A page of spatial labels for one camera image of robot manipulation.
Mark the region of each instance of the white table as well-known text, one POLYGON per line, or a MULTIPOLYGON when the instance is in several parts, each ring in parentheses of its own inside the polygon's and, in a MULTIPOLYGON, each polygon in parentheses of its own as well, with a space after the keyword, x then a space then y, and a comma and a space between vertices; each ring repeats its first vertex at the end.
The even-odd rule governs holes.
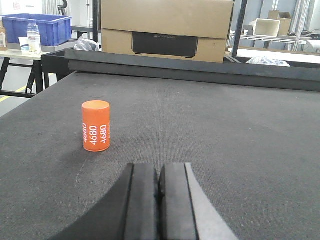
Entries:
POLYGON ((40 55, 30 55, 23 54, 21 50, 8 49, 7 51, 0 51, 0 57, 4 58, 1 71, 0 71, 0 95, 22 97, 22 98, 32 98, 35 96, 32 93, 32 87, 35 82, 36 93, 40 93, 44 90, 44 80, 42 76, 42 55, 47 54, 47 52, 42 52, 40 55), (27 59, 33 60, 33 65, 26 64, 15 64, 10 63, 11 59, 27 59), (15 91, 4 91, 2 88, 3 82, 5 80, 6 73, 8 71, 8 66, 31 68, 31 73, 28 79, 28 83, 25 92, 15 92, 15 91))

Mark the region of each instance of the floor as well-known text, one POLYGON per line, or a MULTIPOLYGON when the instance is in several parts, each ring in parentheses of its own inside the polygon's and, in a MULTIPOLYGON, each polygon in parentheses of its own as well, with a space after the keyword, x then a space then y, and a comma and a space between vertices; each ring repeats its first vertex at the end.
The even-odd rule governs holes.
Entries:
MULTIPOLYGON (((10 61, 10 63, 32 65, 33 61, 24 59, 13 59, 10 61)), ((9 66, 4 78, 2 89, 7 91, 24 92, 26 90, 30 71, 31 68, 9 66)), ((50 85, 55 84, 57 82, 56 75, 51 74, 49 76, 49 81, 50 85)), ((32 89, 33 93, 37 92, 35 84, 33 85, 32 89)), ((27 100, 28 98, 24 97, 0 95, 0 117, 20 106, 27 100)))

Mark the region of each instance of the small cardboard box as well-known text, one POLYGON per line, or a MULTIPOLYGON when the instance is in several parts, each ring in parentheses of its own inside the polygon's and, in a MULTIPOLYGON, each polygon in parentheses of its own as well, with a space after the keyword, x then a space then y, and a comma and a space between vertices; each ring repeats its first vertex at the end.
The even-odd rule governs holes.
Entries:
POLYGON ((102 51, 222 63, 233 0, 102 0, 102 51))
POLYGON ((226 39, 102 30, 102 51, 111 54, 222 63, 226 44, 226 39))
POLYGON ((269 11, 268 19, 279 20, 279 35, 288 35, 291 25, 291 15, 289 12, 269 11))

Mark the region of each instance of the white wall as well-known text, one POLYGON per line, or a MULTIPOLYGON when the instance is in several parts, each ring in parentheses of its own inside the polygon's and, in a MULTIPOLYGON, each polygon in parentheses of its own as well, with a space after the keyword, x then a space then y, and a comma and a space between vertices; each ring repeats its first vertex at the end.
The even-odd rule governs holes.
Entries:
POLYGON ((320 0, 315 0, 309 31, 320 30, 320 0))
MULTIPOLYGON (((69 0, 73 26, 88 26, 87 0, 69 0)), ((89 19, 92 19, 92 0, 89 0, 89 19)))
POLYGON ((1 0, 1 14, 42 14, 42 0, 1 0))

